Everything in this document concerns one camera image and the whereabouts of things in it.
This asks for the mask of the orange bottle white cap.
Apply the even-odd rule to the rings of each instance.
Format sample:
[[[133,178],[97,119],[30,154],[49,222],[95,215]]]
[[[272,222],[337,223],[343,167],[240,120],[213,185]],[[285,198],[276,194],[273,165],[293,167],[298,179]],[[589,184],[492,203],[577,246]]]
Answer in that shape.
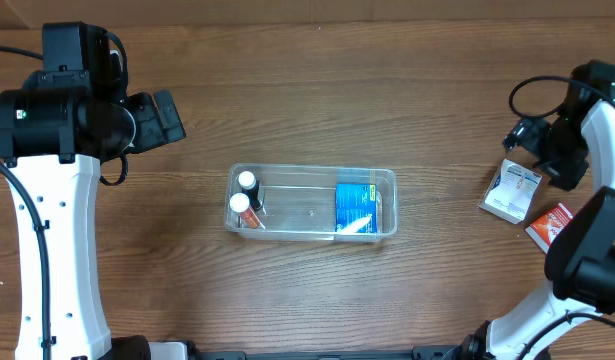
[[[254,212],[249,197],[244,193],[236,193],[229,199],[230,209],[235,212],[241,220],[243,220],[249,228],[256,229],[262,226],[262,223]]]

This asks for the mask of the dark bottle white cap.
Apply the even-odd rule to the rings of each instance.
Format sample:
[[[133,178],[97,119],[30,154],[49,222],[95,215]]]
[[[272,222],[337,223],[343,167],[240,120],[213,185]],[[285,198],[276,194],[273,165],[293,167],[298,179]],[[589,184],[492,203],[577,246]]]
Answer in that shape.
[[[261,181],[251,171],[241,172],[237,181],[242,192],[249,198],[253,210],[261,210],[264,204],[264,189],[261,187]]]

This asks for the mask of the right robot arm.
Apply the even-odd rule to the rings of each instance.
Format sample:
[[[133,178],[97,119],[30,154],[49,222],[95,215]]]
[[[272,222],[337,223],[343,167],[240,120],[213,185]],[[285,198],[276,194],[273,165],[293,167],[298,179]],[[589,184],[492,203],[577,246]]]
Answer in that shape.
[[[551,240],[545,281],[462,344],[440,350],[443,359],[547,359],[550,345],[576,326],[615,324],[615,65],[591,60],[563,81],[555,121],[520,113],[502,145],[534,155],[532,171],[565,191],[592,172],[594,194]]]

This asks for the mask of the white packet box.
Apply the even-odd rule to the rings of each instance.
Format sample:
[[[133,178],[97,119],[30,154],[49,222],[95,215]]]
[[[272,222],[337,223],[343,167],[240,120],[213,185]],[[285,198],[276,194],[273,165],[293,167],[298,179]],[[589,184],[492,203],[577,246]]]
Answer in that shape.
[[[524,221],[542,176],[505,159],[490,182],[479,207],[514,225]]]

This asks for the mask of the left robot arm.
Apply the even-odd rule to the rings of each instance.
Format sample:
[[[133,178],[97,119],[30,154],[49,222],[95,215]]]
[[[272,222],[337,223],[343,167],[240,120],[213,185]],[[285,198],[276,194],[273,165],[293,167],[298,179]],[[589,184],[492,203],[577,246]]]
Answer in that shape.
[[[0,173],[15,205],[18,359],[188,359],[184,341],[115,338],[99,290],[95,210],[103,163],[185,137],[171,94],[129,95],[120,39],[83,22],[42,29],[41,70],[0,94]]]

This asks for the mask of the red packet box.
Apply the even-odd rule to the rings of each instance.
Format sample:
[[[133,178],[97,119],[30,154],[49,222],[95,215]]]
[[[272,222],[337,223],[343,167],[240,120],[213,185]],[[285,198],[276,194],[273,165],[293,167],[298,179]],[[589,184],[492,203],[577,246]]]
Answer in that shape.
[[[564,204],[558,203],[532,222],[525,232],[544,253],[547,253],[556,237],[572,219],[573,214],[570,210]]]

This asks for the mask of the blue packet box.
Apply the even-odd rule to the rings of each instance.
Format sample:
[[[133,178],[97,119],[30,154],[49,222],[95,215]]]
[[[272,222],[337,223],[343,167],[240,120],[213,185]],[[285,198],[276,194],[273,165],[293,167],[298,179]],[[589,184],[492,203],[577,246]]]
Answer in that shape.
[[[340,183],[336,186],[335,230],[342,234],[378,232],[375,184]]]

